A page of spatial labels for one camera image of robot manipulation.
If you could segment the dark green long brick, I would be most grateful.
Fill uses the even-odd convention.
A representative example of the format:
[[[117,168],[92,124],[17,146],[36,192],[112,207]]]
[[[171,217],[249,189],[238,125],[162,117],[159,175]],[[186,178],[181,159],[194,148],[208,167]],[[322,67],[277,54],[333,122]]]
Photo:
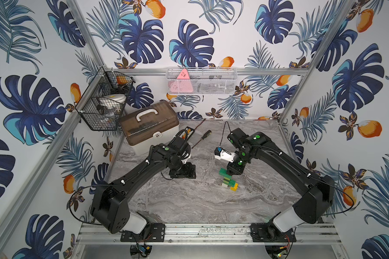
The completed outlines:
[[[234,192],[238,189],[238,183],[233,180],[223,181],[222,186],[227,187]]]
[[[224,168],[221,168],[221,169],[219,170],[219,175],[220,175],[221,177],[223,177],[223,178],[225,178],[225,179],[229,179],[229,180],[231,180],[231,178],[232,178],[231,175],[227,174],[227,170],[224,169]]]

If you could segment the yellow square brick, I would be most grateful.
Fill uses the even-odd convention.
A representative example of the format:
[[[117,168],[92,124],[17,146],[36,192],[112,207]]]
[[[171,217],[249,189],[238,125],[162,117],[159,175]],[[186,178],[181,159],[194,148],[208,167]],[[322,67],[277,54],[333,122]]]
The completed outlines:
[[[238,189],[238,183],[234,184],[232,187],[230,187],[231,191],[236,191]]]

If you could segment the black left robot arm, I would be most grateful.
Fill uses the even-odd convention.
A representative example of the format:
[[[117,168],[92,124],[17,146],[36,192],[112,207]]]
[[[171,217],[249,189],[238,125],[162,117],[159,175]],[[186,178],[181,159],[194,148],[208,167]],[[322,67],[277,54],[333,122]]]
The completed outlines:
[[[151,146],[147,158],[126,175],[96,187],[91,215],[111,234],[125,230],[131,221],[129,201],[157,173],[168,168],[171,177],[196,177],[196,166],[183,163],[190,151],[188,144]]]

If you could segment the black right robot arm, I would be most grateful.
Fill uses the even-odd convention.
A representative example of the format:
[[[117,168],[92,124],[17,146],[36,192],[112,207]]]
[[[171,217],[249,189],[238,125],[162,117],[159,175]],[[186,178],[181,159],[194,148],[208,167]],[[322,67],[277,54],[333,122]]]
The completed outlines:
[[[301,224],[315,224],[333,205],[334,180],[320,176],[285,154],[267,135],[257,132],[252,136],[240,128],[232,130],[227,139],[236,149],[227,158],[227,173],[241,175],[254,159],[265,162],[300,194],[301,198],[288,209],[278,213],[267,223],[253,223],[251,237],[255,242],[294,241],[294,228]]]

